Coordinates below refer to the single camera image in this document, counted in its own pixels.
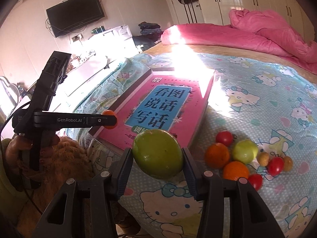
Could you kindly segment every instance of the cherry tomato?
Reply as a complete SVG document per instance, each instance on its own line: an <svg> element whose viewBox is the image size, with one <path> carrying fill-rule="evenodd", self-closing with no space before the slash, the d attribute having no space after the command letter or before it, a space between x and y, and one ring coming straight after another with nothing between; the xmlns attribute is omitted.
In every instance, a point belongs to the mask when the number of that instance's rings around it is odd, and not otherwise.
<svg viewBox="0 0 317 238"><path fill-rule="evenodd" d="M258 191L262 187L263 177L259 174L253 174L249 176L248 181L251 183L254 189Z"/></svg>
<svg viewBox="0 0 317 238"><path fill-rule="evenodd" d="M233 135L229 131L221 131L216 136L216 142L229 147L233 142Z"/></svg>
<svg viewBox="0 0 317 238"><path fill-rule="evenodd" d="M284 168L284 161L280 157L274 157L270 160L266 168L271 176L278 176Z"/></svg>

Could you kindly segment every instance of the pink book cover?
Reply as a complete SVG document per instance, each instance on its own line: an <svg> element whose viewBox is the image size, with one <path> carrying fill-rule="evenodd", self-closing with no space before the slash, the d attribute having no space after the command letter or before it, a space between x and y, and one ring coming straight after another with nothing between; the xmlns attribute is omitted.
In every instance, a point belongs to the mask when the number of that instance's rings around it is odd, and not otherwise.
<svg viewBox="0 0 317 238"><path fill-rule="evenodd" d="M146 129L166 130L182 148L189 147L205 113L213 80L213 70L196 77L179 76L173 68L148 70L109 108L117 114L117 127L96 126L89 133L119 155Z"/></svg>

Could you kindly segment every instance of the hello kitty print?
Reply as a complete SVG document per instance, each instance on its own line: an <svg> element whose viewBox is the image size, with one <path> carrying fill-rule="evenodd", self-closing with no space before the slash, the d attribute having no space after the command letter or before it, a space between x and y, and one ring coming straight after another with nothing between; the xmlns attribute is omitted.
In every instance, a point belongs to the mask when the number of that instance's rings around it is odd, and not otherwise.
<svg viewBox="0 0 317 238"><path fill-rule="evenodd" d="M285 237L298 238L317 209L317 86L281 64L188 51L180 56L188 58L182 61L186 69L196 71L204 65L215 70L206 114L191 147L201 171L208 169L204 164L206 149L222 130L234 133L235 142L253 140L259 153L265 151L270 158L290 156L293 169L278 176L268 174L256 159L247 167L251 174L263 176L259 194ZM127 59L77 112L101 113L148 67L175 66L181 67L175 54L140 54ZM117 156L97 145L85 131L72 129L68 135L86 145L95 173L108 169ZM218 170L209 170L221 175ZM202 203L190 195L181 173L173 180L158 181L133 165L119 202L154 238L196 237ZM224 209L223 238L228 238L230 205L226 200Z"/></svg>

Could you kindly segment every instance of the window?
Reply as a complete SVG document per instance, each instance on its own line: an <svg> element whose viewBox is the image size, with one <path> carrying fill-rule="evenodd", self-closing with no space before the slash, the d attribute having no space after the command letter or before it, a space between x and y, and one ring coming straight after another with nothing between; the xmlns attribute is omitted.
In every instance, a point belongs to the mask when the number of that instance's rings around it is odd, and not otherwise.
<svg viewBox="0 0 317 238"><path fill-rule="evenodd" d="M3 113L8 117L11 111L17 105L17 95L15 92L8 88L2 79L0 79L0 108Z"/></svg>

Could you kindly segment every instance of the orange ball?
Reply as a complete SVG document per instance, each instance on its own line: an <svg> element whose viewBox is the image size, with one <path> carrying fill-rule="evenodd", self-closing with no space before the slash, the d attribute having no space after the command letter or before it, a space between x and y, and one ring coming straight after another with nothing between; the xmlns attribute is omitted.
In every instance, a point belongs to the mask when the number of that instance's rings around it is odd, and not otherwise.
<svg viewBox="0 0 317 238"><path fill-rule="evenodd" d="M117 117L117 114L114 111L106 110L106 111L102 112L102 115L114 115L117 118L117 123L114 126L104 126L106 129L111 130L111 129L114 129L115 127L117 127L117 125L118 125L118 117Z"/></svg>
<svg viewBox="0 0 317 238"><path fill-rule="evenodd" d="M226 164L228 164L229 160L229 150L222 143L212 144L205 153L206 165L211 168L223 168Z"/></svg>
<svg viewBox="0 0 317 238"><path fill-rule="evenodd" d="M240 177L248 179L250 175L247 166L238 161L232 161L226 165L222 171L223 179L237 181Z"/></svg>

